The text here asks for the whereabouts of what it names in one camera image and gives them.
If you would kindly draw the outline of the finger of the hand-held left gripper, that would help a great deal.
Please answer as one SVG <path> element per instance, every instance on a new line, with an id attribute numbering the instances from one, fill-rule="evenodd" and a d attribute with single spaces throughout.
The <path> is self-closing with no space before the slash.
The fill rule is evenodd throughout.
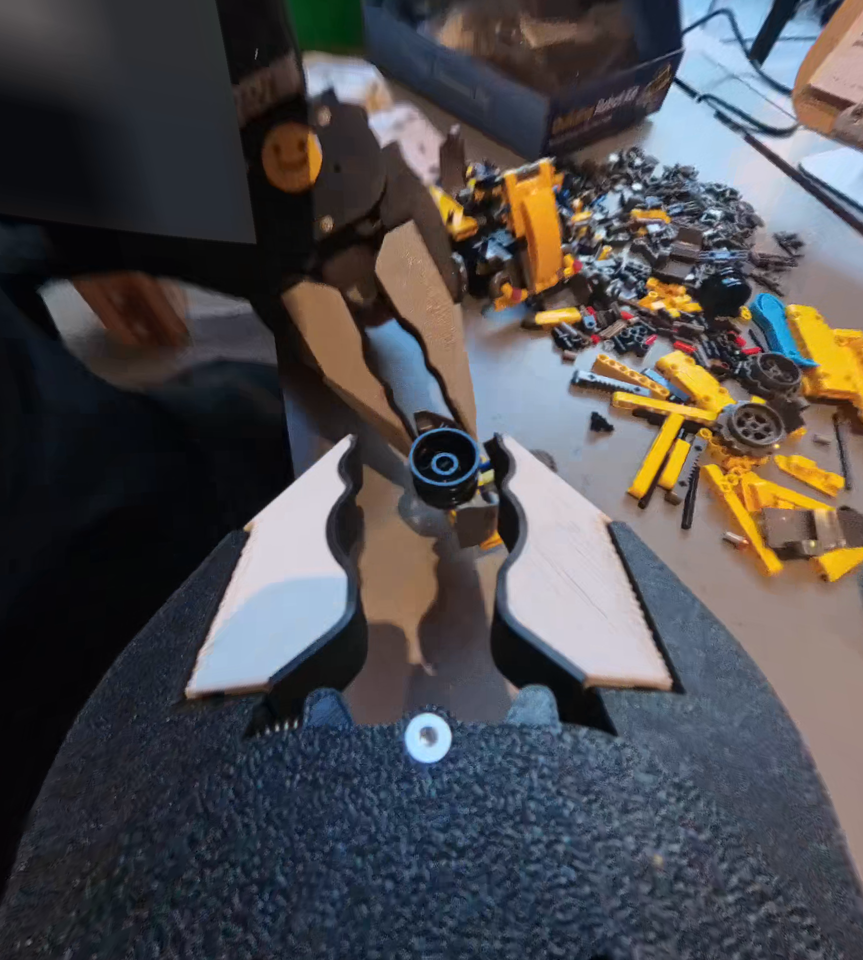
<path id="1" fill-rule="evenodd" d="M 396 320 L 419 345 L 425 369 L 437 384 L 451 418 L 465 433 L 478 437 L 463 309 L 453 300 L 414 220 L 384 234 L 376 275 Z"/>
<path id="2" fill-rule="evenodd" d="M 342 293 L 330 285 L 302 279 L 281 299 L 323 382 L 390 447 L 410 451 L 413 436 L 393 408 L 382 381 L 366 363 L 363 333 Z"/>

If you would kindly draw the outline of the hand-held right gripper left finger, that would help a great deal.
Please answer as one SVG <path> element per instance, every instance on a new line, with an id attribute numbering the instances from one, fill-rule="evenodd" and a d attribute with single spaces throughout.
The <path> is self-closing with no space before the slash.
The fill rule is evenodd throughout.
<path id="1" fill-rule="evenodd" d="M 186 701 L 257 694 L 260 713 L 285 721 L 299 717 L 315 691 L 344 690 L 361 672 L 362 484 L 358 438 L 349 434 L 245 525 Z"/>

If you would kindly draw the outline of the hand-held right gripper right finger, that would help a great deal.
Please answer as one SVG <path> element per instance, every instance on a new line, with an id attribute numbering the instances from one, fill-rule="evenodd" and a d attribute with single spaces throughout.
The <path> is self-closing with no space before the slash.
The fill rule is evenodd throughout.
<path id="1" fill-rule="evenodd" d="M 605 693 L 676 692 L 676 668 L 618 544 L 620 526 L 510 434 L 487 443 L 498 494 L 490 652 L 564 724 L 616 732 Z"/>

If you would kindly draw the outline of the yellow grey brick gear assembly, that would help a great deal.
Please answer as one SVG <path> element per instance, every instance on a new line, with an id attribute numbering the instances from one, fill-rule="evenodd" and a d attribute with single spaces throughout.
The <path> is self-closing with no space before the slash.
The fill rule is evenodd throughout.
<path id="1" fill-rule="evenodd" d="M 414 418 L 417 429 L 417 435 L 414 441 L 420 434 L 439 427 L 452 427 L 466 432 L 457 422 L 449 417 L 432 411 L 417 411 Z M 500 496 L 490 456 L 477 440 L 476 442 L 480 451 L 480 474 L 478 477 L 477 490 L 473 498 L 456 508 L 437 510 L 442 511 L 446 515 L 460 547 L 478 547 L 482 550 L 489 550 L 501 542 L 501 537 L 498 532 Z"/>

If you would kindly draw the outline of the light grey desk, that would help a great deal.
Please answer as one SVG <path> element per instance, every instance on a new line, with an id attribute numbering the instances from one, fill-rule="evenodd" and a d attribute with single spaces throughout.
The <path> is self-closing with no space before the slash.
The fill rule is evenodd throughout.
<path id="1" fill-rule="evenodd" d="M 561 726 L 543 686 L 443 762 L 404 728 L 290 748 L 295 889 L 263 958 L 863 958 L 863 890 L 814 765 L 755 664 L 627 527 L 684 692 Z"/>

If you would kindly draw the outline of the paper instruction booklet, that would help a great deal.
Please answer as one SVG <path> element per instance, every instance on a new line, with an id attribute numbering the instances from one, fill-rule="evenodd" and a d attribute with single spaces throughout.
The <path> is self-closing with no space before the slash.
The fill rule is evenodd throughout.
<path id="1" fill-rule="evenodd" d="M 322 52 L 304 54 L 303 63 L 308 94 L 318 97 L 332 90 L 339 102 L 363 108 L 380 146 L 397 143 L 405 162 L 426 186 L 438 182 L 444 134 L 420 108 L 398 101 L 375 65 Z"/>

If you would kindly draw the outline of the wooden table leg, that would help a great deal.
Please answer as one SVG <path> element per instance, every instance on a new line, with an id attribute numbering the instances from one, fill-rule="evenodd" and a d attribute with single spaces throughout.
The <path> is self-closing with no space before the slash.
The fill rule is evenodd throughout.
<path id="1" fill-rule="evenodd" d="M 188 298 L 176 281 L 126 271 L 70 282 L 102 327 L 126 347 L 177 349 L 189 342 Z"/>

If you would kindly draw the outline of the yellow brick beam with holes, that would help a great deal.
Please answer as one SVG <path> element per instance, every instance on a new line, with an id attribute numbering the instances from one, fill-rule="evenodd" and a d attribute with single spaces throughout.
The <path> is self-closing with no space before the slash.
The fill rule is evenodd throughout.
<path id="1" fill-rule="evenodd" d="M 669 388 L 664 383 L 654 380 L 641 370 L 628 366 L 605 352 L 595 356 L 592 372 L 619 381 L 626 386 L 641 388 L 656 400 L 668 401 L 671 396 Z"/>

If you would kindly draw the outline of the grey motor block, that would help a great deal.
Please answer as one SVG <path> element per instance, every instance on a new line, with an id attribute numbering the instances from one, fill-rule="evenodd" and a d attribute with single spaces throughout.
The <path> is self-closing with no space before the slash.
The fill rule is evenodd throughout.
<path id="1" fill-rule="evenodd" d="M 811 559 L 863 548 L 863 514 L 850 507 L 765 507 L 759 522 L 766 545 L 781 557 Z"/>

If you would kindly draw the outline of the pile of small mixed bricks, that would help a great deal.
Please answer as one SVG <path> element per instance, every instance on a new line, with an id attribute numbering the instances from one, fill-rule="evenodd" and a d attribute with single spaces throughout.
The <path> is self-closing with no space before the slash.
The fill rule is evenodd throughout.
<path id="1" fill-rule="evenodd" d="M 581 267 L 575 298 L 585 336 L 640 359 L 664 342 L 716 379 L 736 378 L 746 356 L 766 350 L 764 334 L 750 329 L 750 301 L 784 294 L 785 275 L 805 252 L 799 232 L 766 238 L 766 220 L 738 189 L 637 147 L 556 166 L 566 250 Z M 696 290 L 728 270 L 747 277 L 750 299 L 737 318 L 707 320 Z"/>

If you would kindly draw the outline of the grey toy wheel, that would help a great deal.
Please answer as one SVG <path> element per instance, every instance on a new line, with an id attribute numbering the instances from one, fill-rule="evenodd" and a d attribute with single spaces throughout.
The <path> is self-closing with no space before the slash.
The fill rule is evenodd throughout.
<path id="1" fill-rule="evenodd" d="M 736 402 L 724 407 L 715 422 L 722 445 L 738 455 L 770 455 L 787 437 L 781 416 L 766 403 Z"/>
<path id="2" fill-rule="evenodd" d="M 784 354 L 771 351 L 745 356 L 737 378 L 751 394 L 765 400 L 795 396 L 802 383 L 798 365 Z"/>

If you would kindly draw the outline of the yellow angled panel brick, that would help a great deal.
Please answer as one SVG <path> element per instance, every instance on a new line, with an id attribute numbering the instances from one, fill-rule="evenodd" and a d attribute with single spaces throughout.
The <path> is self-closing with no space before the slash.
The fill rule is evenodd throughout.
<path id="1" fill-rule="evenodd" d="M 736 403 L 732 394 L 689 353 L 674 350 L 662 356 L 655 367 L 698 409 L 717 415 Z"/>

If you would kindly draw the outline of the yellow curved panel brick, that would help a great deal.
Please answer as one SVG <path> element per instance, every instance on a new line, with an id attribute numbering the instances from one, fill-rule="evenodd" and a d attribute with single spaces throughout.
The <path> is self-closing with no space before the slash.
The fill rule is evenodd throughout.
<path id="1" fill-rule="evenodd" d="M 822 468 L 816 461 L 801 454 L 777 454 L 772 462 L 782 473 L 827 498 L 836 498 L 846 488 L 844 476 Z"/>

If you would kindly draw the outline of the blue brick separator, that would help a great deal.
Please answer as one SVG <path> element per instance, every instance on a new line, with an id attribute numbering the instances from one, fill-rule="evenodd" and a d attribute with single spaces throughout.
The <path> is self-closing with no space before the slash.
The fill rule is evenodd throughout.
<path id="1" fill-rule="evenodd" d="M 784 356 L 799 369 L 814 370 L 819 364 L 804 356 L 789 326 L 786 306 L 770 293 L 756 294 L 748 306 L 751 320 L 761 330 L 769 351 Z"/>

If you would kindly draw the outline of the large yellow brick structure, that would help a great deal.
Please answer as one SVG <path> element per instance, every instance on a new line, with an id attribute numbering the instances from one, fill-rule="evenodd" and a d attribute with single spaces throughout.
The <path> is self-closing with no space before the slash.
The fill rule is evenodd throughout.
<path id="1" fill-rule="evenodd" d="M 800 354 L 812 362 L 802 373 L 805 396 L 849 403 L 863 425 L 863 331 L 834 329 L 807 305 L 786 306 L 785 318 Z"/>

